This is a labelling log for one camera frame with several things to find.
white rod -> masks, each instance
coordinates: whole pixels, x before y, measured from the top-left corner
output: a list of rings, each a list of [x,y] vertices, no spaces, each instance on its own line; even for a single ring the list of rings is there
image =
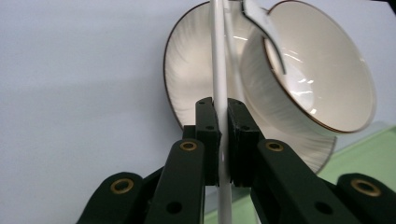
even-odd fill
[[[211,0],[213,98],[219,119],[221,141],[219,146],[219,224],[232,223],[232,198],[228,169],[227,77],[224,41],[224,7],[222,0]]]
[[[238,54],[236,52],[236,45],[233,38],[233,19],[228,0],[223,0],[224,3],[224,20],[225,20],[225,35],[227,37],[228,53],[230,55],[231,66],[233,68],[233,87],[235,100],[245,102],[244,89],[242,87],[241,70],[239,69]]]

saucer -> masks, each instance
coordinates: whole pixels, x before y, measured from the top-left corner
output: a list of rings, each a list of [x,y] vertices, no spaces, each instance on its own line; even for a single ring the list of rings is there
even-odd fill
[[[241,4],[230,1],[233,21],[233,39],[238,57],[242,55],[251,29],[256,27],[241,12]],[[232,67],[227,60],[227,74]],[[181,127],[195,124],[195,103],[203,98],[213,97],[212,47],[210,29],[210,5],[203,3],[183,15],[169,35],[164,60],[163,73],[170,105]],[[228,97],[236,98],[233,82],[228,78]],[[268,124],[247,105],[266,138],[278,139],[290,145],[313,172],[317,172],[327,162],[336,138],[310,133],[296,136],[282,132]]]

green surface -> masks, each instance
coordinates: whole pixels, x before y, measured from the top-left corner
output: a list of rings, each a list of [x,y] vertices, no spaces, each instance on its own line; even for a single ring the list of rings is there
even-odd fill
[[[396,127],[334,153],[319,177],[336,183],[342,174],[369,175],[396,190]]]
[[[334,153],[318,174],[336,183],[340,175],[360,173],[396,191],[396,126],[375,133]],[[218,223],[217,211],[206,214],[205,224]],[[256,224],[254,206],[247,196],[233,203],[233,224]]]

teacup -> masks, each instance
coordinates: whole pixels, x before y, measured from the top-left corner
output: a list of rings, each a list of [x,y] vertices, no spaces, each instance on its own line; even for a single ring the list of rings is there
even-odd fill
[[[246,98],[256,112],[288,133],[336,136],[365,128],[375,110],[373,81],[342,28],[301,2],[280,3],[268,16],[283,64],[260,29],[250,34],[241,59]]]

porcelain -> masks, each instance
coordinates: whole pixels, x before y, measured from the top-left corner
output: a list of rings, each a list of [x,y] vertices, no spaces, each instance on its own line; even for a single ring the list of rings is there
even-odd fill
[[[230,1],[233,21],[233,40],[239,57],[255,25],[241,12],[240,2]],[[195,102],[213,96],[212,59],[210,40],[209,4],[201,4],[187,12],[176,24],[166,45],[163,71],[169,102],[180,126],[195,124]],[[232,67],[227,61],[228,97],[237,98]],[[335,138],[307,133],[297,137],[285,133],[266,122],[245,102],[253,118],[267,138],[279,139],[289,144],[305,163],[317,172],[332,153]]]
[[[248,20],[253,22],[258,29],[260,29],[265,39],[271,42],[271,45],[274,47],[274,56],[277,57],[282,73],[285,74],[285,64],[279,50],[279,36],[274,24],[272,23],[272,19],[266,11],[260,7],[257,0],[242,0],[242,13]]]
[[[375,111],[369,69],[347,34],[306,3],[283,2],[269,11],[286,68],[274,45],[252,30],[241,72],[247,100],[279,130],[336,136],[365,128]]]

